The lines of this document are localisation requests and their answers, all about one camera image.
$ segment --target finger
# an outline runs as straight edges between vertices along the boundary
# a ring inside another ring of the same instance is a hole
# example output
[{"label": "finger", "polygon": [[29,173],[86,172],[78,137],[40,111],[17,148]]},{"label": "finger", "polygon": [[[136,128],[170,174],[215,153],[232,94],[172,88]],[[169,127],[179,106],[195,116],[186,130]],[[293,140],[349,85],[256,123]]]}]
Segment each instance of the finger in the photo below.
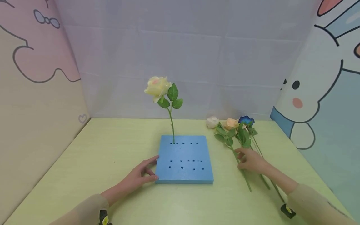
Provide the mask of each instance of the finger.
[{"label": "finger", "polygon": [[249,149],[248,148],[238,148],[238,149],[235,149],[235,152],[238,152],[238,153],[244,153],[246,155],[246,153],[249,152]]},{"label": "finger", "polygon": [[149,174],[150,176],[155,175],[154,172],[151,169],[147,168],[147,167],[145,167],[145,173]]},{"label": "finger", "polygon": [[139,166],[140,166],[141,168],[144,168],[144,167],[146,167],[146,166],[148,166],[148,165],[150,165],[150,164],[154,164],[154,163],[156,163],[156,160],[157,160],[158,158],[159,158],[159,155],[154,156],[154,157],[151,157],[150,159],[146,159],[146,160],[142,161],[142,162],[139,164]]},{"label": "finger", "polygon": [[143,176],[141,178],[141,182],[142,182],[142,184],[146,184],[146,183],[154,182],[158,179],[159,179],[159,177],[157,175]]},{"label": "finger", "polygon": [[244,162],[244,163],[239,163],[239,164],[238,164],[238,168],[239,168],[240,170],[246,169],[246,168],[247,168],[247,163],[246,163],[246,162]]},{"label": "finger", "polygon": [[244,157],[244,153],[242,153],[242,152],[240,152],[239,154],[238,154],[238,159],[242,159],[243,157]]}]

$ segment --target heart drawing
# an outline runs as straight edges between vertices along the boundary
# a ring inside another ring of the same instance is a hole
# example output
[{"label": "heart drawing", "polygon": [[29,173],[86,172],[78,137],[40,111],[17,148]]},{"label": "heart drawing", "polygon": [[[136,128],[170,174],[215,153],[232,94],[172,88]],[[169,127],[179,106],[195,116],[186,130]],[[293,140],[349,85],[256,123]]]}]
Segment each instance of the heart drawing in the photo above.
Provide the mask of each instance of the heart drawing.
[{"label": "heart drawing", "polygon": [[84,124],[87,120],[87,115],[86,114],[79,115],[78,119],[80,123]]}]

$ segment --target wrist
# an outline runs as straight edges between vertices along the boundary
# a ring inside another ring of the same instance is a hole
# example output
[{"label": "wrist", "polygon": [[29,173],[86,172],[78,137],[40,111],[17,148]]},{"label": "wrist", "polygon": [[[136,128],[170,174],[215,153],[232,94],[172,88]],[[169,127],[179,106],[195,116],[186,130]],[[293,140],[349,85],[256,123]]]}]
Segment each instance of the wrist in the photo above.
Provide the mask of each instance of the wrist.
[{"label": "wrist", "polygon": [[118,200],[126,197],[127,192],[125,191],[123,185],[121,185],[121,183],[118,183],[117,185],[107,189],[100,195],[103,196],[108,201],[110,207]]},{"label": "wrist", "polygon": [[271,165],[270,163],[267,163],[264,167],[264,171],[263,171],[263,175],[268,177],[269,179],[271,179],[272,177],[274,177],[274,174],[277,173],[277,168],[274,167],[273,165]]}]

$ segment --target beige sleeve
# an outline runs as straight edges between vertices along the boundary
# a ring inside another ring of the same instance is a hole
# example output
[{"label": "beige sleeve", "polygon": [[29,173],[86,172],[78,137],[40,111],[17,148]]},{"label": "beige sleeve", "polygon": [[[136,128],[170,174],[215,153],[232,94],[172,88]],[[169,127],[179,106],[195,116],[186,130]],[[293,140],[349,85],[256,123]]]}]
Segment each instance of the beige sleeve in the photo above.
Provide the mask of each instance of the beige sleeve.
[{"label": "beige sleeve", "polygon": [[288,206],[309,225],[357,225],[314,189],[299,184],[288,195]]},{"label": "beige sleeve", "polygon": [[108,208],[108,201],[96,194],[78,204],[73,210],[50,225],[98,225],[100,210]]}]

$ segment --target rose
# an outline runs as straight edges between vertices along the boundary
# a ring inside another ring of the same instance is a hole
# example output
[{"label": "rose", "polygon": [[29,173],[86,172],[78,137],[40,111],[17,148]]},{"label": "rose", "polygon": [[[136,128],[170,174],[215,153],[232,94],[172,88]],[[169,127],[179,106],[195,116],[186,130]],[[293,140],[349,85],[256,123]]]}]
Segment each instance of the rose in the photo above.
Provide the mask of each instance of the rose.
[{"label": "rose", "polygon": [[224,128],[227,130],[231,130],[233,128],[237,128],[239,126],[238,120],[233,118],[228,118],[224,123]]},{"label": "rose", "polygon": [[249,125],[249,124],[253,125],[255,123],[255,120],[248,116],[241,116],[239,118],[239,123],[242,123],[242,122],[244,122],[245,125]]},{"label": "rose", "polygon": [[152,77],[148,81],[148,87],[145,93],[152,95],[153,102],[156,103],[167,93],[171,85],[171,82],[167,81],[167,77]]},{"label": "rose", "polygon": [[247,129],[245,124],[243,124],[243,129],[245,129],[247,132],[249,132],[249,130]]},{"label": "rose", "polygon": [[208,128],[215,128],[219,124],[219,119],[215,116],[210,116],[206,119],[206,126]]}]

